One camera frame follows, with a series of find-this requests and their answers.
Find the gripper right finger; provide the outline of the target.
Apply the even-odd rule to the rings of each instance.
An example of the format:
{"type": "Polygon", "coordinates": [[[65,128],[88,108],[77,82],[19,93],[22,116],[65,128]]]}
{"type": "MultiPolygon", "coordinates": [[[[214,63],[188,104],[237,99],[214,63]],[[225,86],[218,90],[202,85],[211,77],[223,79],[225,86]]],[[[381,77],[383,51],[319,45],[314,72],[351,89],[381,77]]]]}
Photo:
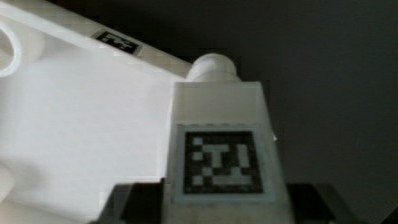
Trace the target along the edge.
{"type": "Polygon", "coordinates": [[[367,224],[330,184],[289,183],[287,194],[296,224],[367,224]]]}

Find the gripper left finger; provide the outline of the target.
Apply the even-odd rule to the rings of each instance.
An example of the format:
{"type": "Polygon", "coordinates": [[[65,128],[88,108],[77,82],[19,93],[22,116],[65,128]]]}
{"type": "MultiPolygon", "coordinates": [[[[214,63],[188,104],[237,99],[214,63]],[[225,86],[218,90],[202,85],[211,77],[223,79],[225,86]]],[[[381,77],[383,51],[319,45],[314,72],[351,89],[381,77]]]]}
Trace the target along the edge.
{"type": "Polygon", "coordinates": [[[117,184],[99,216],[86,224],[161,224],[163,179],[117,184]]]}

